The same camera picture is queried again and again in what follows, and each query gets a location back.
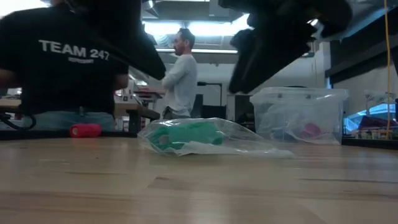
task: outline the white long-sleeve shirt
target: white long-sleeve shirt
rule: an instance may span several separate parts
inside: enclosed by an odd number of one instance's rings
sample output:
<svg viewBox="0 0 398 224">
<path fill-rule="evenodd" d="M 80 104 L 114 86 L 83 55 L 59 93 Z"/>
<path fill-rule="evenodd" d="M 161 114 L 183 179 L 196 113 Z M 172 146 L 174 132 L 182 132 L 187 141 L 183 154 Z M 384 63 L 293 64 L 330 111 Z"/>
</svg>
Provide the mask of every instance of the white long-sleeve shirt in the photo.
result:
<svg viewBox="0 0 398 224">
<path fill-rule="evenodd" d="M 197 61 L 191 54 L 181 55 L 166 73 L 162 86 L 166 89 L 166 106 L 179 116 L 189 116 L 197 95 Z"/>
</svg>

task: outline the green object in plastic bag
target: green object in plastic bag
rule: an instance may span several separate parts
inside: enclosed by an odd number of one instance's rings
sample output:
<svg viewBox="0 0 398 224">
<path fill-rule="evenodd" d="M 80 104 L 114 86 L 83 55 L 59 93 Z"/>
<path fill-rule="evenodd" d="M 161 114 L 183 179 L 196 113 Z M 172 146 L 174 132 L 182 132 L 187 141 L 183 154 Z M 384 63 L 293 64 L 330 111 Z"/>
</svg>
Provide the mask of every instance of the green object in plastic bag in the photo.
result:
<svg viewBox="0 0 398 224">
<path fill-rule="evenodd" d="M 191 141 L 220 145 L 223 143 L 223 137 L 223 133 L 214 123 L 197 122 L 160 127 L 149 136 L 149 141 L 156 151 L 165 151 L 168 148 L 179 150 Z"/>
</svg>

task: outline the workbench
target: workbench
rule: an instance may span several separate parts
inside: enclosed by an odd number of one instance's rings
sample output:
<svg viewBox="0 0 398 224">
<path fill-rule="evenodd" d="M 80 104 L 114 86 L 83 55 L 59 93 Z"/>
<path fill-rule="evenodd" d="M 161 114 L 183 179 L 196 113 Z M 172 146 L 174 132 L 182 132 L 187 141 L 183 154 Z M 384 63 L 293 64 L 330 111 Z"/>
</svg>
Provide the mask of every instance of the workbench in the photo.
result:
<svg viewBox="0 0 398 224">
<path fill-rule="evenodd" d="M 0 111 L 8 110 L 14 113 L 19 112 L 20 100 L 0 99 Z M 144 106 L 130 103 L 115 103 L 115 117 L 129 117 L 129 132 L 138 133 L 141 130 L 141 118 L 148 118 L 151 121 L 160 119 L 160 114 Z"/>
<path fill-rule="evenodd" d="M 166 157 L 138 139 L 0 143 L 7 224 L 396 224 L 398 152 L 292 146 L 295 159 Z"/>
</svg>

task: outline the yellow cable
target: yellow cable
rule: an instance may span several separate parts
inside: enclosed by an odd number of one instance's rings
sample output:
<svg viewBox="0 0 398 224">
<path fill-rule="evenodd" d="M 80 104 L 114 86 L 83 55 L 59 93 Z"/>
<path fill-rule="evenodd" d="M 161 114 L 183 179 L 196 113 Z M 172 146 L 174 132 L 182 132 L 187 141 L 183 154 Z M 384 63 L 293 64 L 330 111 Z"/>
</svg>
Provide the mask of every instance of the yellow cable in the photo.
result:
<svg viewBox="0 0 398 224">
<path fill-rule="evenodd" d="M 387 0 L 384 0 L 384 11 L 385 15 L 384 18 L 386 20 L 386 43 L 387 43 L 387 71 L 388 71 L 388 78 L 387 78 L 387 114 L 388 114 L 388 121 L 387 121 L 387 140 L 390 139 L 390 125 L 391 125 L 391 115 L 390 115 L 390 92 L 391 92 L 391 49 L 390 49 L 390 37 L 388 32 L 388 6 Z"/>
</svg>

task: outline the red cylindrical object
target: red cylindrical object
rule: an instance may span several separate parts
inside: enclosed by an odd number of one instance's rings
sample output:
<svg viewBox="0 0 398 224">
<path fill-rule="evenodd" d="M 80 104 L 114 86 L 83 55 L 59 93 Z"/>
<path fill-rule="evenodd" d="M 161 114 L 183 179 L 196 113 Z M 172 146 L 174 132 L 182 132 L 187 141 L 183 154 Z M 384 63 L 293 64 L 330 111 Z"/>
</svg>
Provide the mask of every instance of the red cylindrical object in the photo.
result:
<svg viewBox="0 0 398 224">
<path fill-rule="evenodd" d="M 76 124 L 69 130 L 73 138 L 96 138 L 101 135 L 101 132 L 102 128 L 98 124 Z"/>
</svg>

